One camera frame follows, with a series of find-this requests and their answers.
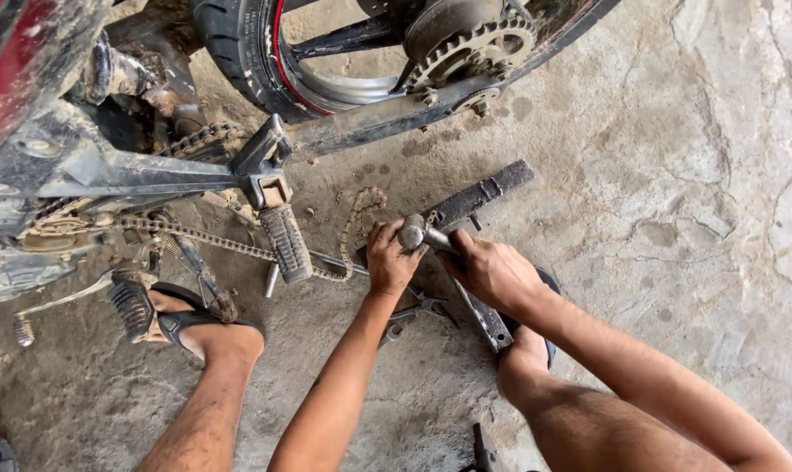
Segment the footpeg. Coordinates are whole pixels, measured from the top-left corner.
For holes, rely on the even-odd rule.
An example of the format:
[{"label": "footpeg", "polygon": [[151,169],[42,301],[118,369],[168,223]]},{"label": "footpeg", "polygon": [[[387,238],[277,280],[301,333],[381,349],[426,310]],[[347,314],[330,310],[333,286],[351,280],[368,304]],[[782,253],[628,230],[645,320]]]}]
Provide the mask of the footpeg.
[{"label": "footpeg", "polygon": [[291,205],[278,205],[259,212],[271,249],[277,256],[279,272],[285,283],[302,281],[314,273],[311,255],[299,231]]},{"label": "footpeg", "polygon": [[108,291],[107,299],[125,325],[125,337],[134,344],[146,340],[151,324],[157,319],[147,283],[139,281],[142,274],[135,271],[114,271],[112,277],[114,285]]}]

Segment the wrench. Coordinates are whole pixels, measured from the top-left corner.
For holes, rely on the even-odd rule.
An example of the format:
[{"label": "wrench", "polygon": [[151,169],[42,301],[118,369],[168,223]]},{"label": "wrench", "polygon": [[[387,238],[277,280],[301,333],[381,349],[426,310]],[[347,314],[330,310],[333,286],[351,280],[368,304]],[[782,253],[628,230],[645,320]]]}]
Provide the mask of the wrench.
[{"label": "wrench", "polygon": [[401,324],[391,324],[390,327],[387,328],[387,331],[384,332],[384,336],[379,341],[377,350],[392,343],[393,341],[398,341],[399,339],[401,339]]}]

